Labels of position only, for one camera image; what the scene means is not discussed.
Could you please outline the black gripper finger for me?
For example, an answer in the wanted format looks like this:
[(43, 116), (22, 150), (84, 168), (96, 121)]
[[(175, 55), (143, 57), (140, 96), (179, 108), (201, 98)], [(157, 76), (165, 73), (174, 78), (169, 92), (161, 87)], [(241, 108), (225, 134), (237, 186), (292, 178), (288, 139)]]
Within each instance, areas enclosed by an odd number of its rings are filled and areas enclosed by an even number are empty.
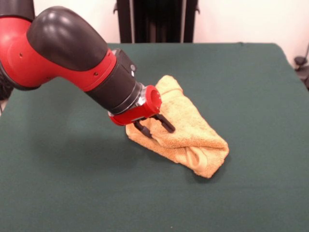
[(163, 128), (165, 128), (169, 133), (175, 132), (175, 127), (162, 114), (156, 114), (153, 118), (159, 121)]
[(134, 127), (141, 132), (144, 136), (152, 139), (152, 134), (150, 133), (149, 129), (146, 126), (143, 126), (140, 121), (135, 121), (133, 123)]

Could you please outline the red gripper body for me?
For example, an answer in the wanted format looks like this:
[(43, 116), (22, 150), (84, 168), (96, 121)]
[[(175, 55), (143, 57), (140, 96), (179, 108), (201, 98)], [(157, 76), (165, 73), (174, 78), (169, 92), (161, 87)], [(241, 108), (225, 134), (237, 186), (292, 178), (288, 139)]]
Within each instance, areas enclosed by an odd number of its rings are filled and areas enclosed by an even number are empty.
[(139, 97), (130, 108), (117, 115), (108, 112), (108, 116), (116, 125), (124, 126), (160, 113), (161, 104), (159, 91), (150, 85), (141, 89)]

